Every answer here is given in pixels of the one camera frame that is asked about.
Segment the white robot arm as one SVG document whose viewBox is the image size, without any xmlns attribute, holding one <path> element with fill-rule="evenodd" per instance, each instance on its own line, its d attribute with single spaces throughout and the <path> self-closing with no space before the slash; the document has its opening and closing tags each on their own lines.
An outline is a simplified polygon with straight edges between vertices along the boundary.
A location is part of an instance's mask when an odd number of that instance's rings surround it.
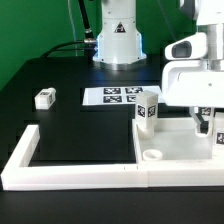
<svg viewBox="0 0 224 224">
<path fill-rule="evenodd" d="M 94 64 L 124 70 L 143 63 L 142 36 L 136 29 L 136 0 L 101 0 L 102 30 Z M 162 94 L 169 106 L 187 107 L 196 130 L 207 134 L 224 108 L 224 0 L 179 0 L 179 9 L 196 21 L 197 32 L 165 48 Z"/>
</svg>

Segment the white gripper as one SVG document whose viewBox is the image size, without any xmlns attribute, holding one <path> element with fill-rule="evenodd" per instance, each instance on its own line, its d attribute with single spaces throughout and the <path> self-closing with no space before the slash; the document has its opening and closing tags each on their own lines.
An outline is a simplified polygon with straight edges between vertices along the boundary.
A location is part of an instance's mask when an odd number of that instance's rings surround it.
<svg viewBox="0 0 224 224">
<path fill-rule="evenodd" d="M 200 133 L 198 107 L 224 108 L 224 36 L 198 32 L 165 48 L 162 94 L 169 106 L 190 107 Z"/>
</svg>

